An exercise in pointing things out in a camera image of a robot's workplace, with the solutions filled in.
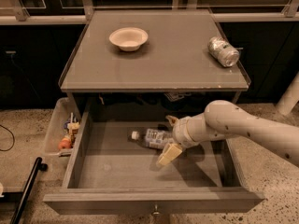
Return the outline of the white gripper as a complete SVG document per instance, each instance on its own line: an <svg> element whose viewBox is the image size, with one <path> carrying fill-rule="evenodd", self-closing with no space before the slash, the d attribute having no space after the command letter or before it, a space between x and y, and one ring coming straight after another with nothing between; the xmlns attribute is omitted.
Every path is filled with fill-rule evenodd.
<svg viewBox="0 0 299 224"><path fill-rule="evenodd" d="M174 140L178 143L167 144L161 155L158 157L156 165L166 166L171 161L176 159L183 151L183 148L191 148L199 145L199 142L193 141L188 131L188 122L191 120L190 117L178 119L175 116L167 115L165 117L170 126L173 127L172 135Z"/></svg>

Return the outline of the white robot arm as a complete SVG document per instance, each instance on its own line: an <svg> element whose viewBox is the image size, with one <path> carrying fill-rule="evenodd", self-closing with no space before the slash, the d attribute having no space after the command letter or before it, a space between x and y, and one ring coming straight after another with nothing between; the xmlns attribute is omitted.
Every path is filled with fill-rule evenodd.
<svg viewBox="0 0 299 224"><path fill-rule="evenodd" d="M157 160L159 166L166 166L187 148L237 135L299 166L298 127L253 116L231 102L216 100L199 115L182 119L173 116L166 118L172 126L174 141L164 147Z"/></svg>

